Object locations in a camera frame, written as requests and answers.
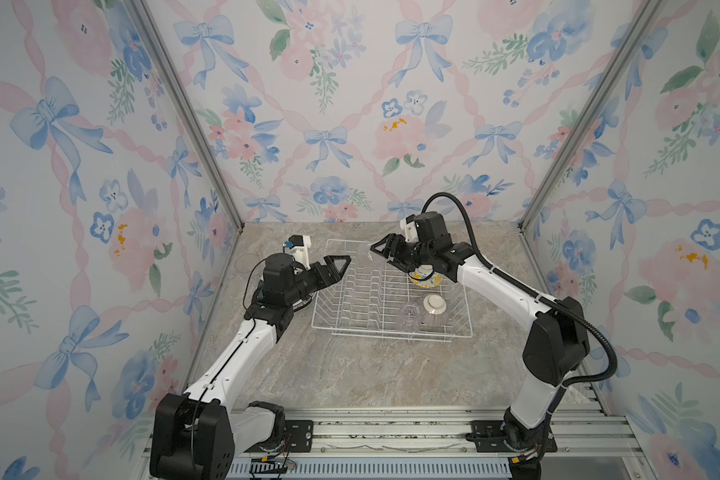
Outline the white plate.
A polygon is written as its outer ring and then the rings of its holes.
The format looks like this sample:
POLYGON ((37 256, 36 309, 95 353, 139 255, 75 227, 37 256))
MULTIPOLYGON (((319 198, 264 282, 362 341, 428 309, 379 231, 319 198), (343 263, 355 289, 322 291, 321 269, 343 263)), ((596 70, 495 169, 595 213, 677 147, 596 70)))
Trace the white plate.
POLYGON ((307 297, 305 299, 300 299, 299 301, 297 301, 296 303, 293 304, 293 310, 295 312, 299 312, 299 311, 307 308, 314 299, 315 299, 315 294, 311 294, 309 297, 307 297))

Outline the clear glass tumbler back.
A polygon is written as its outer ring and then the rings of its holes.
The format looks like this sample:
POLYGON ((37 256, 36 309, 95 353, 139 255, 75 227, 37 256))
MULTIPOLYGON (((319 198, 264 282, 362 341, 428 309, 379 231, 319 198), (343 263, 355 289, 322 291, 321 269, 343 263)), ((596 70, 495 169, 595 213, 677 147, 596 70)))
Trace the clear glass tumbler back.
POLYGON ((256 268, 261 257, 256 253, 242 253, 233 261, 233 273, 238 277, 247 277, 256 268))

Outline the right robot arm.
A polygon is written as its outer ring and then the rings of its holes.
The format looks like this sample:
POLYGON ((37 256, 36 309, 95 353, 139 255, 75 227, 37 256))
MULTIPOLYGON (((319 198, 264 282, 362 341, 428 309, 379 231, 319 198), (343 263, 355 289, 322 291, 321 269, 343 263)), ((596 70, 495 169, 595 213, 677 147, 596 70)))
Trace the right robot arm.
POLYGON ((443 216, 427 211, 405 218, 400 233, 372 243, 370 252, 403 273, 429 267, 479 294, 519 325, 525 334, 525 374, 505 411, 499 437, 517 452, 540 449, 569 387, 588 381, 575 371, 590 353, 589 337, 596 330, 575 299, 546 295, 488 260, 471 220, 467 215, 463 219, 466 242, 454 241, 443 216))

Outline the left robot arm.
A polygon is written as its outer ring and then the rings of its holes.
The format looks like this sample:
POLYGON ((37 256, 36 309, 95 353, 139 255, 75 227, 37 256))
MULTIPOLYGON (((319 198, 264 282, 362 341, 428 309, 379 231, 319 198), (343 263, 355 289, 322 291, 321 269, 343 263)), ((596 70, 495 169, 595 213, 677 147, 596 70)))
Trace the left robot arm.
POLYGON ((224 352, 180 394, 159 402, 149 473, 158 479, 223 479, 252 448, 286 443, 283 407, 263 401, 231 411, 258 363, 277 345, 298 307, 343 280, 352 259, 328 255, 306 264, 297 253, 263 260, 260 280, 239 329, 224 352))

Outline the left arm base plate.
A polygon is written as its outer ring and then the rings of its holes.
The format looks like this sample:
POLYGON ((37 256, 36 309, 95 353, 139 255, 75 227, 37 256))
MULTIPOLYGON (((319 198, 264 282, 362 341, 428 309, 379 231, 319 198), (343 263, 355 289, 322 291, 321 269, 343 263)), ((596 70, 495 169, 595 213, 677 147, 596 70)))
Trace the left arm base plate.
POLYGON ((284 426, 273 439, 254 444, 246 453, 274 455, 289 453, 309 453, 314 437, 312 420, 286 420, 284 426))

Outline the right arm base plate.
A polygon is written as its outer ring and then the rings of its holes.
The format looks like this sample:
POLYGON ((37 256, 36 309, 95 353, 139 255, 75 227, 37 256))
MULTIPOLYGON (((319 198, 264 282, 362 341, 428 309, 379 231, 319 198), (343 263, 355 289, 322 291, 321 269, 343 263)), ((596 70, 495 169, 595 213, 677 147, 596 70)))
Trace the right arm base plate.
POLYGON ((507 424, 502 420, 473 420, 465 439, 476 446, 479 453, 510 453, 530 455, 544 443, 545 452, 557 452, 556 440, 551 432, 542 437, 544 425, 527 429, 522 424, 507 424))

